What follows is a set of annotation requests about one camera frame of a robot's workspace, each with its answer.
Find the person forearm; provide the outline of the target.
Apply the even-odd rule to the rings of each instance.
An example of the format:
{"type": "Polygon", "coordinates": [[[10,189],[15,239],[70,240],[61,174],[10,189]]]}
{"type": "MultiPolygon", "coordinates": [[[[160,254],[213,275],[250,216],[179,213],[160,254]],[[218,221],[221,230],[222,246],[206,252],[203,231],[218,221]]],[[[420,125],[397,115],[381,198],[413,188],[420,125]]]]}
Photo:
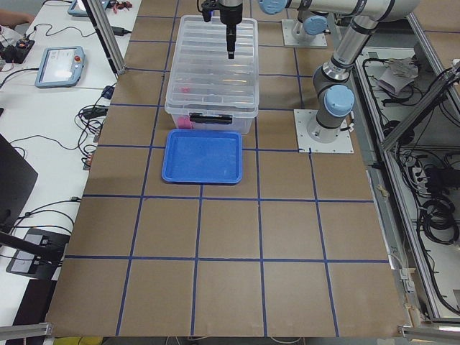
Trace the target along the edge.
{"type": "Polygon", "coordinates": [[[9,27],[12,29],[18,25],[31,24],[33,23],[34,19],[34,15],[25,12],[9,11],[6,9],[0,10],[1,26],[9,27]]]}

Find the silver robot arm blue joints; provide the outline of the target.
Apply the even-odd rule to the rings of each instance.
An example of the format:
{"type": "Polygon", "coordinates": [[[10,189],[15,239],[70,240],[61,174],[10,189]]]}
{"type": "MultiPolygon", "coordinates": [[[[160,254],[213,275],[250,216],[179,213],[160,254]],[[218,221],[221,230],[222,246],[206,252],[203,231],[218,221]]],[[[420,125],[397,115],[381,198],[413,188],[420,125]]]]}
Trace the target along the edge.
{"type": "Polygon", "coordinates": [[[298,7],[297,20],[303,24],[303,28],[309,35],[327,33],[328,31],[327,11],[310,10],[305,1],[302,1],[298,7]]]}
{"type": "MultiPolygon", "coordinates": [[[[265,14],[274,15],[286,8],[298,10],[302,1],[260,1],[265,14]]],[[[357,57],[380,22],[402,19],[411,13],[418,1],[305,1],[308,9],[351,16],[350,24],[331,59],[318,67],[313,85],[318,96],[318,124],[337,129],[351,113],[355,97],[346,86],[357,57]]]]}

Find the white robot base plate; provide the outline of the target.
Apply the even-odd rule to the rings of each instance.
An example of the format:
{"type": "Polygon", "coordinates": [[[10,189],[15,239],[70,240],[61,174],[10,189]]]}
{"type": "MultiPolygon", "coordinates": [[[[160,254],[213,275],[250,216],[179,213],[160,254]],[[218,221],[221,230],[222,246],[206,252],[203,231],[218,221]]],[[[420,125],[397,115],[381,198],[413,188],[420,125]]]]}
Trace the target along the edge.
{"type": "Polygon", "coordinates": [[[353,154],[351,142],[353,124],[346,118],[337,129],[325,129],[316,118],[315,109],[295,109],[295,129],[298,151],[303,153],[353,154]]]}
{"type": "Polygon", "coordinates": [[[326,49],[328,44],[324,33],[309,35],[303,28],[303,24],[297,19],[283,19],[281,21],[284,46],[326,49]]]}

